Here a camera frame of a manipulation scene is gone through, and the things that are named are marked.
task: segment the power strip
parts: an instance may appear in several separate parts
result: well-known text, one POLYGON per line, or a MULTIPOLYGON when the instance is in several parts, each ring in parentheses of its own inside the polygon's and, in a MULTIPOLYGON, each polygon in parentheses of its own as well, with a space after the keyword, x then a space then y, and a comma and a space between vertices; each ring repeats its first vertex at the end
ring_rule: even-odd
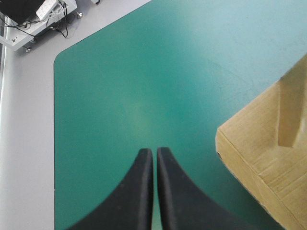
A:
POLYGON ((40 20, 44 20, 50 12, 56 7, 59 0, 45 0, 44 3, 36 11, 36 14, 40 20))

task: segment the green desk surface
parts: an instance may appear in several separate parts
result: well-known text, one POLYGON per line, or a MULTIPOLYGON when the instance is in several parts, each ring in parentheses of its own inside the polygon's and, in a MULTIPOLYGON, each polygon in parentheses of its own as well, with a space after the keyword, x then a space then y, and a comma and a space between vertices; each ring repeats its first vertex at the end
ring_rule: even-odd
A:
MULTIPOLYGON (((101 203, 140 148, 155 156, 169 146, 217 203, 280 230, 225 168, 214 138, 305 52, 307 4, 299 2, 153 0, 60 53, 56 229, 101 203)), ((161 229, 156 191, 153 218, 153 230, 161 229)))

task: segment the brown cardboard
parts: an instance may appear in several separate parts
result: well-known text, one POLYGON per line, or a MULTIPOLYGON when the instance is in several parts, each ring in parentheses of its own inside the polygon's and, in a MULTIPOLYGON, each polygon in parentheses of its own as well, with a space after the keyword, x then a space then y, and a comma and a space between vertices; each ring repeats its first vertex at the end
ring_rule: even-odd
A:
POLYGON ((307 230, 307 56, 220 126, 228 169, 287 230, 307 230))

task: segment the gray floor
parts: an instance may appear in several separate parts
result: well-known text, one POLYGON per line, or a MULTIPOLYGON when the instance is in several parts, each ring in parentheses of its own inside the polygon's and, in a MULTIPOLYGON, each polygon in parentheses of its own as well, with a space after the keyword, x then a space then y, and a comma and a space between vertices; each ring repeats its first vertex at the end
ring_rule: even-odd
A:
POLYGON ((0 229, 54 229, 53 62, 149 0, 77 0, 68 39, 50 32, 29 54, 7 49, 0 104, 0 229))

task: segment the black object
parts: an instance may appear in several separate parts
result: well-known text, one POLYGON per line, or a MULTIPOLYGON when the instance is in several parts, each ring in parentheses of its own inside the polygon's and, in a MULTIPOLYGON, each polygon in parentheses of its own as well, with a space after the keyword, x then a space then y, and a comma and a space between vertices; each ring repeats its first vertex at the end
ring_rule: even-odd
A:
POLYGON ((18 24, 34 15, 45 0, 1 0, 0 12, 18 24))
POLYGON ((163 230, 256 230, 206 196, 169 148, 158 149, 158 192, 163 230))
POLYGON ((150 230, 153 185, 152 152, 141 149, 109 197, 69 230, 150 230))

